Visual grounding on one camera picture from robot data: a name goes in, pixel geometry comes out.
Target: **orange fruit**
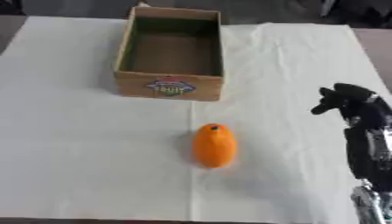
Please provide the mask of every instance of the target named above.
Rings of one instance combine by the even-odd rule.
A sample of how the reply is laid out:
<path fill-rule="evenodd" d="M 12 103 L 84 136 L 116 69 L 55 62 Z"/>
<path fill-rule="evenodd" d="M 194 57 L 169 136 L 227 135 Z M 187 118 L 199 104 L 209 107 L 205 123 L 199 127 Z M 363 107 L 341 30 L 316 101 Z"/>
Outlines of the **orange fruit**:
<path fill-rule="evenodd" d="M 207 168 L 227 164 L 235 155 L 233 133 L 218 123 L 209 123 L 196 131 L 192 142 L 193 158 Z"/>

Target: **white paper sheet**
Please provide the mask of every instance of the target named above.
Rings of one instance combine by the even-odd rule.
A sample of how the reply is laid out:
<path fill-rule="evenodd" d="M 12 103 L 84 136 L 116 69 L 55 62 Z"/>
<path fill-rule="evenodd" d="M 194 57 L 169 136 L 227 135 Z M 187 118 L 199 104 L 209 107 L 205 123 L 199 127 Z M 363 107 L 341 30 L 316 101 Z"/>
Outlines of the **white paper sheet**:
<path fill-rule="evenodd" d="M 30 17 L 0 56 L 0 216 L 356 222 L 344 123 L 309 112 L 337 81 L 389 100 L 348 27 L 224 27 L 219 102 L 115 94 L 123 27 Z M 190 132 L 209 122 L 238 142 L 221 169 L 189 161 Z"/>

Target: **cardboard box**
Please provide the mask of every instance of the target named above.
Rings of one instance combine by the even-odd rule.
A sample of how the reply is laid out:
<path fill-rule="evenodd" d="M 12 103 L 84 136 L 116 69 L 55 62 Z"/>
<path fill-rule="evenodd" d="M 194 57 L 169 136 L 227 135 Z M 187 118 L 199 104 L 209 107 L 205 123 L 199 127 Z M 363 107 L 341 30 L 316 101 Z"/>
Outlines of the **cardboard box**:
<path fill-rule="evenodd" d="M 115 62 L 122 95 L 218 101 L 220 13 L 135 7 Z"/>

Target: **printed logo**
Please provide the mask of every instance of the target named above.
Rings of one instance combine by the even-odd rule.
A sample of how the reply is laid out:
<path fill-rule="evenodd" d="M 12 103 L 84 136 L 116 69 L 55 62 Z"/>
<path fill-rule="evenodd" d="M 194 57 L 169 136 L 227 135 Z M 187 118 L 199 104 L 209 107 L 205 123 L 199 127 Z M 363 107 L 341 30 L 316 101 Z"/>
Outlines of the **printed logo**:
<path fill-rule="evenodd" d="M 154 80 L 146 87 L 152 88 L 155 91 L 164 94 L 165 96 L 182 95 L 195 89 L 195 87 L 171 76 L 164 77 L 160 80 Z"/>

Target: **robotic hand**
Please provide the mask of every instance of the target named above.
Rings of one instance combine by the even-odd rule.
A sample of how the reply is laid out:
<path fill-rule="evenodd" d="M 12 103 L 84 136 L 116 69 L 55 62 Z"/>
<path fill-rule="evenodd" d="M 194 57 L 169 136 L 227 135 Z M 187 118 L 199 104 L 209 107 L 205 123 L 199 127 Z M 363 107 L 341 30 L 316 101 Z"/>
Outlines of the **robotic hand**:
<path fill-rule="evenodd" d="M 337 83 L 322 87 L 314 115 L 338 109 L 348 128 L 346 153 L 349 167 L 362 185 L 351 196 L 361 224 L 392 223 L 392 109 L 375 92 Z"/>

